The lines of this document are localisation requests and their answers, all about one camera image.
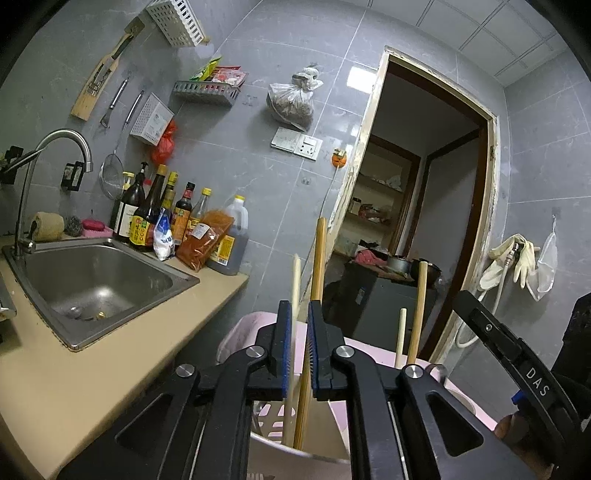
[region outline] shelf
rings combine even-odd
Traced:
[[[359,222],[362,225],[374,228],[376,230],[381,230],[383,232],[387,231],[390,228],[389,225],[384,225],[383,223],[372,222],[371,220],[367,220],[367,218],[360,217],[359,215],[355,215],[354,213],[351,213],[351,212],[347,212],[345,214],[345,218],[352,220],[354,222]]]
[[[389,187],[388,185],[385,185],[383,183],[378,182],[377,180],[374,180],[372,177],[368,177],[367,175],[363,175],[362,173],[359,173],[357,175],[357,180],[364,184],[365,186],[368,186],[374,190],[380,190],[382,192],[384,192],[386,195],[404,195],[404,192],[401,192],[400,190],[396,190],[393,189],[392,187]]]

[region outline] electrical outlet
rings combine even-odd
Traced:
[[[278,128],[275,137],[271,140],[271,146],[292,152],[300,157],[316,160],[318,153],[320,153],[322,140],[287,128]]]
[[[311,160],[318,158],[322,140],[302,134],[295,147],[294,153]]]

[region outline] mesh strainer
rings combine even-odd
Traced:
[[[123,164],[117,156],[116,150],[106,156],[100,172],[100,188],[111,200],[118,200],[123,193]]]
[[[105,161],[100,167],[100,188],[102,189],[103,193],[107,196],[107,198],[110,198],[111,200],[119,200],[121,198],[121,195],[123,194],[123,164],[117,156],[117,148],[119,147],[121,137],[125,132],[125,127],[129,125],[131,117],[134,114],[135,109],[137,108],[138,103],[143,97],[143,95],[144,91],[142,90],[139,93],[138,97],[135,99],[135,102],[132,105],[131,110],[129,110],[129,114],[125,119],[123,128],[121,129],[121,133],[119,134],[119,140],[117,141],[115,150],[113,150],[112,154],[109,154],[105,157]]]

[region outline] plastic bag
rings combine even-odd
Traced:
[[[210,210],[178,248],[177,258],[193,270],[201,270],[233,223],[234,218],[225,212]]]
[[[314,119],[313,91],[323,84],[318,80],[318,74],[318,70],[310,66],[293,75],[290,85],[269,85],[267,105],[277,120],[303,132],[308,131]]]
[[[170,222],[164,210],[160,212],[154,229],[154,253],[160,261],[174,255],[173,233],[170,231]]]
[[[554,276],[558,267],[558,248],[556,246],[556,217],[552,224],[552,233],[548,235],[540,252],[537,268],[531,272],[525,283],[535,301],[540,301],[554,285]]]
[[[174,123],[174,119],[170,121],[166,130],[162,134],[162,138],[152,149],[152,161],[156,165],[160,165],[166,163],[166,161],[170,158],[170,155],[173,154],[174,151],[174,140],[173,140],[173,133],[177,129],[177,124]]]

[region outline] white plastic basket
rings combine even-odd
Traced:
[[[205,39],[189,0],[154,0],[146,11],[173,47],[196,47]]]
[[[129,134],[144,143],[158,145],[173,116],[166,105],[151,93]]]

